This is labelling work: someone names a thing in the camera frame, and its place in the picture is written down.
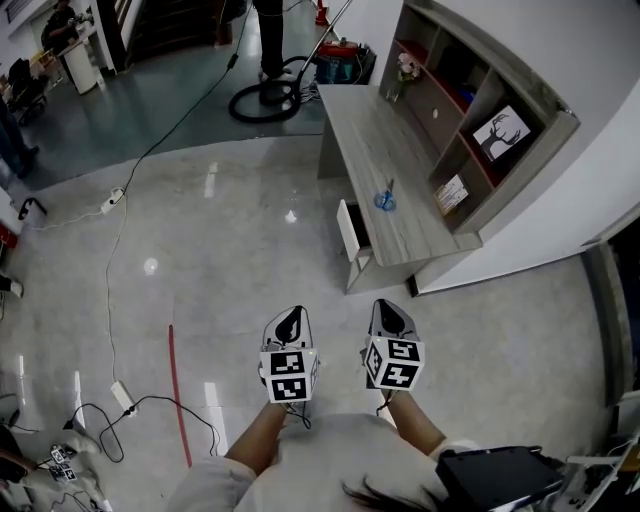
red tape line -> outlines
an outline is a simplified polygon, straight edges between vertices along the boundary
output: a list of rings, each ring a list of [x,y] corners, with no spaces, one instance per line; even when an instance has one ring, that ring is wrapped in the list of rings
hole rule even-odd
[[[173,344],[173,325],[169,325],[169,359],[171,361],[171,379],[173,380],[173,399],[177,403],[181,403],[180,388],[178,387],[178,370],[176,369],[176,353]],[[187,439],[187,431],[184,429],[184,418],[182,417],[182,409],[177,405],[176,412],[178,413],[178,425],[180,426],[180,435],[182,436],[184,455],[187,458],[187,466],[191,467],[191,451],[189,451],[189,440]]]

tiled floor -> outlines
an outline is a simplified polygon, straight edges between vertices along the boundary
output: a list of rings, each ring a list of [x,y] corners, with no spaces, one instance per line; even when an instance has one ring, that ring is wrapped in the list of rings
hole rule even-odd
[[[288,1],[285,6],[294,3]],[[313,49],[322,34],[314,17],[311,1],[285,14],[285,58],[307,55]],[[142,156],[222,76],[243,22],[244,17],[234,21],[233,45],[191,48],[138,63],[84,96],[78,96],[68,83],[56,87],[48,95],[45,113],[24,130],[27,139],[41,149],[39,167],[26,184],[39,190]],[[252,9],[236,66],[155,153],[228,140],[321,133],[324,109],[320,102],[304,105],[282,123],[243,124],[229,115],[233,95],[258,82],[261,52],[258,16]],[[313,69],[306,78],[313,77]],[[249,113],[264,109],[257,96],[243,100],[241,108]]]
[[[373,413],[379,398],[364,390],[358,351],[373,301],[385,297],[413,316],[427,344],[415,396],[449,436],[540,444],[559,457],[586,452],[607,413],[580,260],[418,299],[403,286],[345,296],[333,212],[323,210],[315,177],[319,147],[318,137],[228,142],[156,155],[138,168],[109,274],[115,373],[133,397],[172,396],[173,324],[183,403],[215,418],[232,443],[266,401],[256,371],[263,327],[303,304],[323,363],[314,413]],[[206,197],[212,163],[218,172]],[[49,222],[98,211],[130,169],[115,165],[41,192]],[[109,390],[105,268],[123,215],[119,204],[20,239],[9,272],[26,293],[7,299],[0,368],[4,391],[24,399],[23,426],[62,426],[78,393],[111,417],[121,412]],[[85,419],[94,435],[104,427],[94,412]],[[206,456],[210,433],[185,421],[194,458]],[[144,403],[117,431],[124,461],[94,460],[113,509],[163,510],[186,471],[174,407]]]

black cable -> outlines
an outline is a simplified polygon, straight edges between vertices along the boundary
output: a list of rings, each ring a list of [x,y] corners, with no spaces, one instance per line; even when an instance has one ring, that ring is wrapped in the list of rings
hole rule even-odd
[[[389,404],[391,403],[391,400],[393,400],[394,396],[395,393],[393,391],[389,391],[389,394],[387,395],[387,398],[385,398],[384,403],[376,409],[376,416],[380,417],[380,411],[389,407]]]
[[[131,416],[131,413],[135,410],[135,408],[141,404],[142,402],[144,402],[145,400],[149,400],[149,399],[154,399],[154,400],[166,400],[168,402],[173,403],[174,405],[180,407],[180,409],[182,409],[183,411],[188,412],[189,414],[191,414],[194,418],[196,418],[198,421],[200,421],[201,423],[205,424],[206,426],[209,427],[209,429],[211,430],[211,436],[213,438],[213,442],[211,444],[211,448],[209,449],[209,455],[213,456],[213,452],[215,450],[216,447],[216,435],[218,437],[218,439],[220,439],[220,433],[218,432],[218,430],[211,425],[211,423],[203,420],[200,416],[198,416],[195,412],[193,412],[191,409],[189,409],[188,407],[183,406],[182,404],[179,404],[178,402],[176,402],[173,398],[169,398],[166,396],[156,396],[156,395],[147,395],[142,397],[140,400],[138,400],[135,404],[133,404],[129,409],[127,409],[125,412],[123,412],[120,417],[115,420],[114,422],[111,422],[111,420],[109,419],[109,417],[107,416],[107,413],[104,412],[104,410],[100,407],[98,407],[97,405],[93,404],[93,403],[86,403],[86,404],[82,404],[80,407],[78,407],[74,413],[73,416],[71,417],[71,419],[69,421],[67,421],[67,423],[65,424],[64,428],[65,429],[70,429],[73,427],[73,421],[76,418],[76,415],[78,414],[78,411],[80,411],[82,408],[84,407],[93,407],[94,409],[97,409],[98,411],[100,411],[102,413],[102,415],[104,416],[106,422],[107,422],[107,426],[102,430],[102,432],[100,432],[100,435],[98,436],[98,442],[100,443],[100,446],[102,448],[102,451],[104,452],[104,454],[107,456],[107,458],[113,462],[114,464],[119,464],[120,462],[122,462],[124,460],[124,450],[122,449],[122,444],[120,443],[120,439],[118,438],[116,431],[113,427],[115,427],[118,423],[120,423],[124,418]],[[109,452],[107,451],[107,448],[104,444],[103,441],[103,437],[106,434],[107,431],[111,431],[111,433],[113,434],[113,437],[118,445],[118,450],[120,451],[120,456],[119,457],[112,457],[111,454],[109,454]]]
[[[47,460],[43,460],[42,462],[39,462],[38,464],[36,464],[36,467],[40,468],[40,469],[49,469],[48,467],[42,467],[43,464],[48,464],[49,462],[51,462],[53,459],[49,458]]]
[[[225,0],[224,5],[222,6],[222,12],[220,13],[220,20],[223,19],[224,17],[224,11],[227,7],[227,0]],[[151,146],[144,155],[142,155],[138,161],[136,162],[136,164],[133,166],[133,169],[131,170],[131,175],[129,176],[129,179],[127,180],[126,185],[123,187],[124,193],[127,193],[127,190],[129,189],[129,184],[131,183],[131,180],[133,179],[133,175],[136,172],[136,169],[138,168],[138,165],[140,165],[140,162],[142,162],[142,160],[144,160],[147,156],[149,156],[149,154],[156,149],[160,144],[162,144],[165,140],[167,140],[167,138],[176,131],[176,129],[178,128],[178,126],[180,126],[182,124],[182,122],[189,117],[189,114],[191,114],[191,112],[193,112],[196,107],[198,105],[200,105],[200,103],[202,103],[205,98],[207,98],[214,90],[216,87],[218,87],[218,85],[220,85],[220,83],[224,80],[224,78],[227,76],[227,74],[229,73],[229,71],[231,71],[231,69],[233,69],[233,67],[236,65],[236,62],[238,60],[238,48],[240,47],[240,41],[242,41],[242,34],[244,33],[244,27],[247,24],[247,19],[245,18],[244,20],[244,25],[242,26],[242,33],[240,34],[240,40],[238,41],[238,46],[236,48],[236,52],[231,56],[231,59],[229,59],[229,62],[227,63],[227,69],[224,72],[224,74],[220,77],[220,79],[213,84],[213,86],[211,86],[211,88],[204,93],[203,96],[200,97],[200,99],[198,101],[195,102],[195,104],[189,109],[187,110],[186,114],[183,115],[180,120],[173,125],[173,127],[158,141],[156,142],[153,146]]]
[[[118,439],[118,436],[116,435],[116,431],[113,430],[113,426],[120,421],[120,419],[122,419],[122,416],[120,418],[118,418],[118,420],[116,420],[115,423],[111,423],[111,420],[109,419],[109,416],[107,416],[107,413],[104,412],[104,410],[101,407],[98,407],[96,404],[92,404],[91,402],[88,402],[86,404],[82,404],[80,407],[78,407],[74,412],[73,412],[73,416],[71,416],[71,419],[69,421],[67,421],[67,423],[65,423],[64,426],[64,430],[69,430],[71,428],[73,428],[73,421],[76,419],[76,415],[78,414],[78,412],[85,408],[85,407],[93,407],[94,409],[100,411],[102,413],[102,415],[104,416],[104,419],[106,420],[108,426],[100,433],[100,436],[98,437],[98,441],[100,442],[100,446],[102,447],[102,451],[104,452],[104,454],[107,456],[107,458],[113,462],[114,464],[119,464],[120,462],[122,462],[122,460],[124,459],[124,450],[122,449],[122,445],[120,444],[120,439]],[[107,449],[104,446],[104,443],[102,442],[102,436],[104,435],[104,433],[111,429],[111,432],[113,433],[113,437],[116,440],[116,443],[118,444],[118,449],[120,450],[121,456],[118,459],[114,459],[113,457],[111,457],[111,455],[109,455],[109,452],[107,451]]]
[[[287,404],[288,407],[285,407],[284,410],[287,411],[287,414],[291,416],[295,416],[296,418],[300,418],[302,420],[302,424],[305,426],[307,430],[311,430],[311,420],[307,418],[307,402],[302,403],[302,414],[298,414],[293,410],[291,404]]]
[[[135,174],[136,169],[138,168],[138,165],[140,165],[140,162],[142,162],[142,160],[144,160],[147,156],[149,156],[149,154],[150,154],[154,149],[156,149],[160,144],[162,144],[165,140],[167,140],[167,138],[169,138],[169,136],[170,136],[173,132],[175,132],[175,131],[176,131],[176,129],[178,128],[178,126],[180,126],[180,124],[182,124],[182,122],[183,122],[187,117],[189,117],[189,114],[191,114],[191,112],[193,112],[193,111],[195,110],[195,108],[196,108],[198,105],[200,105],[200,103],[202,103],[202,102],[205,100],[205,98],[206,98],[207,96],[209,96],[209,94],[211,94],[211,93],[214,91],[214,89],[215,89],[216,87],[218,87],[218,85],[220,85],[220,82],[222,82],[222,81],[224,80],[224,78],[227,76],[227,73],[229,73],[229,71],[231,71],[231,68],[232,68],[232,67],[233,67],[233,66],[230,66],[230,64],[228,64],[228,65],[227,65],[227,70],[226,70],[226,71],[224,72],[224,74],[220,77],[220,79],[219,79],[219,80],[218,80],[218,81],[217,81],[217,82],[216,82],[216,83],[215,83],[215,84],[214,84],[214,85],[213,85],[213,86],[212,86],[212,87],[211,87],[211,88],[210,88],[210,89],[209,89],[209,90],[208,90],[208,91],[207,91],[207,92],[206,92],[206,93],[205,93],[205,94],[204,94],[204,95],[203,95],[203,96],[198,100],[198,101],[196,101],[196,103],[195,103],[195,104],[194,104],[194,105],[193,105],[189,110],[187,110],[187,113],[186,113],[185,115],[183,115],[183,116],[180,118],[180,120],[179,120],[175,125],[173,125],[173,128],[171,128],[171,130],[169,130],[169,131],[168,131],[168,132],[167,132],[167,133],[166,133],[166,134],[165,134],[165,135],[164,135],[164,136],[163,136],[163,137],[162,137],[158,142],[156,142],[153,146],[151,146],[151,147],[147,150],[147,152],[146,152],[144,155],[142,155],[142,156],[138,159],[138,161],[136,162],[136,165],[134,165],[134,166],[133,166],[133,169],[131,170],[131,175],[129,176],[129,179],[127,180],[127,184],[123,187],[123,190],[124,190],[124,193],[125,193],[125,194],[127,193],[127,190],[128,190],[128,188],[129,188],[129,184],[131,183],[131,180],[133,179],[133,175]]]
[[[87,494],[87,493],[86,493],[85,491],[78,491],[78,492],[76,492],[76,493],[74,493],[74,494],[69,494],[68,492],[65,492],[65,493],[62,495],[62,501],[54,501],[54,502],[51,504],[51,506],[49,507],[49,510],[52,510],[52,509],[53,509],[53,507],[54,507],[55,505],[60,505],[60,506],[64,505],[64,502],[66,501],[67,497],[69,497],[69,498],[71,498],[73,501],[75,501],[75,502],[76,502],[76,505],[78,505],[78,507],[80,508],[80,510],[82,510],[82,512],[92,512],[92,510],[91,510],[89,507],[87,507],[84,503],[82,503],[82,502],[77,498],[78,494]]]
[[[0,423],[0,425],[2,425],[3,427],[7,427],[9,429],[17,428],[18,430],[24,430],[25,432],[40,432],[39,430],[34,430],[34,429],[31,429],[31,428],[24,428],[24,427],[20,427],[18,425],[9,425],[8,423]]]

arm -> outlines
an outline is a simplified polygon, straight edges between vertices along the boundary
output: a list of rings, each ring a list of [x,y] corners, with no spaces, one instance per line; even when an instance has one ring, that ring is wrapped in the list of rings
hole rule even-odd
[[[36,462],[30,459],[26,459],[20,455],[15,455],[10,451],[5,450],[4,448],[0,448],[0,458],[3,458],[5,460],[8,460],[9,462],[13,462],[14,464],[17,464],[28,473],[31,473],[31,471],[35,471],[36,469],[38,469],[38,464]]]
[[[409,392],[396,393],[393,400],[389,402],[388,408],[400,437],[425,455],[431,455],[446,439],[438,427],[422,412]]]
[[[271,465],[276,454],[278,435],[286,415],[280,404],[265,405],[225,458],[244,464],[260,476]]]

white sneaker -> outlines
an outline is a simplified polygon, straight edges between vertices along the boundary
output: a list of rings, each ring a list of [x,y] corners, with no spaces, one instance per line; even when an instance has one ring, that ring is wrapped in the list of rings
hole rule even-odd
[[[24,287],[18,281],[11,281],[11,293],[21,299],[24,295]]]

